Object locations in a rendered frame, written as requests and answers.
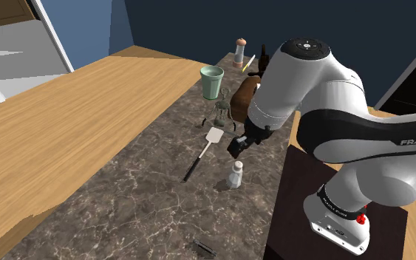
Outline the clear glass salt shaker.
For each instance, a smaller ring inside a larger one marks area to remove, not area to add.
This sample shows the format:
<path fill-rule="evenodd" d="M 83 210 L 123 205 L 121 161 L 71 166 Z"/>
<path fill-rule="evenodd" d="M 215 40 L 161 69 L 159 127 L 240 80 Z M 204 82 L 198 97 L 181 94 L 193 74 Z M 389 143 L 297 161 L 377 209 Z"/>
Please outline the clear glass salt shaker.
<path fill-rule="evenodd" d="M 227 186 L 231 189 L 238 188 L 242 183 L 243 163 L 235 161 L 227 178 Z"/>

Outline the metal wing corkscrew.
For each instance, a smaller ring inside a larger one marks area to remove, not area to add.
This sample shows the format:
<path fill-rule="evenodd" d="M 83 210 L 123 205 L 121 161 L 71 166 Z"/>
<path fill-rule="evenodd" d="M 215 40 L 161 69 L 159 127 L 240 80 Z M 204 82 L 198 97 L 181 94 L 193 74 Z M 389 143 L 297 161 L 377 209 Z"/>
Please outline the metal wing corkscrew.
<path fill-rule="evenodd" d="M 229 88 L 221 88 L 220 93 L 222 95 L 222 99 L 220 101 L 217 101 L 211 112 L 203 119 L 201 126 L 205 125 L 206 120 L 214 113 L 216 112 L 216 115 L 214 117 L 214 126 L 217 127 L 224 127 L 226 118 L 230 118 L 231 122 L 233 124 L 233 130 L 236 131 L 236 123 L 234 122 L 232 115 L 231 115 L 231 105 L 229 102 L 227 102 L 226 97 L 231 92 Z"/>

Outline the brown wooden block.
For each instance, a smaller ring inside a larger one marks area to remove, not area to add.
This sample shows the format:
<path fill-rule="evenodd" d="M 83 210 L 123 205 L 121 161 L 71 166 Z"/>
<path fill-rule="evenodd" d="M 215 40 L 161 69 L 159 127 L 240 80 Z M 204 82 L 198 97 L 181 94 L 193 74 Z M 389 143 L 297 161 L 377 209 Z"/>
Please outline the brown wooden block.
<path fill-rule="evenodd" d="M 257 72 L 249 72 L 248 77 L 243 80 L 237 91 L 233 94 L 230 101 L 231 116 L 236 122 L 245 122 L 248 116 L 248 107 L 257 90 L 258 83 L 261 83 L 259 74 Z"/>

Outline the green ribbed cup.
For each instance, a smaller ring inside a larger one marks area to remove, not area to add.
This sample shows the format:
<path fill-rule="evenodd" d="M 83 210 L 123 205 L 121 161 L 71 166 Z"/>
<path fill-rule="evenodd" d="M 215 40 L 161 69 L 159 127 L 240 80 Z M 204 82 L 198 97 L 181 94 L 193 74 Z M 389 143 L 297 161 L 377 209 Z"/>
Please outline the green ribbed cup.
<path fill-rule="evenodd" d="M 202 96 L 207 100 L 218 97 L 224 70 L 218 66 L 204 66 L 200 69 Z"/>

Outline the dark robot stand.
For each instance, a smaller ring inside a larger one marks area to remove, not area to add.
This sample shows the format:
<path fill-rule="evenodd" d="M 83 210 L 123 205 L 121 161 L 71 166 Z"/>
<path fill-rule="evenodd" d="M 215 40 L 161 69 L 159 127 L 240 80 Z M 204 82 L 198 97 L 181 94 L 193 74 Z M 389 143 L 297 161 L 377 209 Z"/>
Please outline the dark robot stand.
<path fill-rule="evenodd" d="M 408 212 L 402 208 L 367 205 L 370 242 L 359 256 L 312 231 L 303 201 L 335 173 L 300 149 L 288 147 L 263 260 L 403 260 Z"/>

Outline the yellow and white pen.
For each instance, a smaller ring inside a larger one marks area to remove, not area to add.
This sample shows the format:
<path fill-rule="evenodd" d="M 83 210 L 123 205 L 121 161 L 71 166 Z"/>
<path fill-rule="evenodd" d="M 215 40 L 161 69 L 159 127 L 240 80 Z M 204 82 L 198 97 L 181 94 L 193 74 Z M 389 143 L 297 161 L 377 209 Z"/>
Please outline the yellow and white pen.
<path fill-rule="evenodd" d="M 252 64 L 252 62 L 254 61 L 256 55 L 253 55 L 250 60 L 245 64 L 245 66 L 242 68 L 242 73 Z"/>

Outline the dark brown bottle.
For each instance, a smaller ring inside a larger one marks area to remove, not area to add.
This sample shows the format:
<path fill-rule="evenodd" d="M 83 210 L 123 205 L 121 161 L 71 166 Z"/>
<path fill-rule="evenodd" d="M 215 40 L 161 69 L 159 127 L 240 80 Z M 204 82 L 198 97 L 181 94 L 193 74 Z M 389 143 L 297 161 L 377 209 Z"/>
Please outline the dark brown bottle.
<path fill-rule="evenodd" d="M 259 58 L 258 69 L 259 72 L 264 72 L 270 62 L 270 56 L 266 53 L 266 46 L 262 45 L 261 55 Z"/>

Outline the glass pepper mill, brown cap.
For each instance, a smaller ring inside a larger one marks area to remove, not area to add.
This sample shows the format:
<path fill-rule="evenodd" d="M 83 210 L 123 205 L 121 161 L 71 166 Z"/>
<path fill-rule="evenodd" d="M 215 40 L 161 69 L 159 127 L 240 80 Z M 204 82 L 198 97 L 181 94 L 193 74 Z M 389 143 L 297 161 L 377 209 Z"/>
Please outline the glass pepper mill, brown cap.
<path fill-rule="evenodd" d="M 236 40 L 236 51 L 234 53 L 234 59 L 232 63 L 233 67 L 235 68 L 242 68 L 243 66 L 243 58 L 246 43 L 247 41 L 243 38 L 238 38 Z"/>

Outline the small black flat tool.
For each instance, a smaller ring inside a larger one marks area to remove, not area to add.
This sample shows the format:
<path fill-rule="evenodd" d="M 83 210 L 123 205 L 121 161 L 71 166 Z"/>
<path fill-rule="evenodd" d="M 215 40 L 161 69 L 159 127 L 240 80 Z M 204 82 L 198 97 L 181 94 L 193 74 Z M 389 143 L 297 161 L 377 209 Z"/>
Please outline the small black flat tool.
<path fill-rule="evenodd" d="M 209 246 L 207 246 L 206 244 L 203 244 L 202 242 L 200 242 L 197 239 L 193 239 L 193 243 L 195 245 L 197 245 L 198 247 L 202 248 L 204 251 L 206 251 L 207 253 L 211 254 L 212 256 L 217 256 L 217 253 L 210 248 Z"/>

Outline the brown wooden cabinet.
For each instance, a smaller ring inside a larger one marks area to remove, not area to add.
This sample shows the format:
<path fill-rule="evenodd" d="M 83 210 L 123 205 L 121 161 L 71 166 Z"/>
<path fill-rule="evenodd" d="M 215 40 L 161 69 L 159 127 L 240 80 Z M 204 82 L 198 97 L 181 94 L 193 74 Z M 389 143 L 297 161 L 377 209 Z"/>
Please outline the brown wooden cabinet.
<path fill-rule="evenodd" d="M 0 0 L 0 26 L 35 20 L 27 0 Z"/>

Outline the white door frame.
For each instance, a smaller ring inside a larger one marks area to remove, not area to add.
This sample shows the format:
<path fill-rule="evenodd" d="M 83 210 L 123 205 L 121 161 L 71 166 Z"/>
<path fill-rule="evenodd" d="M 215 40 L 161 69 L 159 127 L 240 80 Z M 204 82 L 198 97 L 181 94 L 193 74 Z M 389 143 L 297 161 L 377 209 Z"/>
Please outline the white door frame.
<path fill-rule="evenodd" d="M 35 20 L 0 26 L 0 103 L 74 71 L 41 0 Z"/>

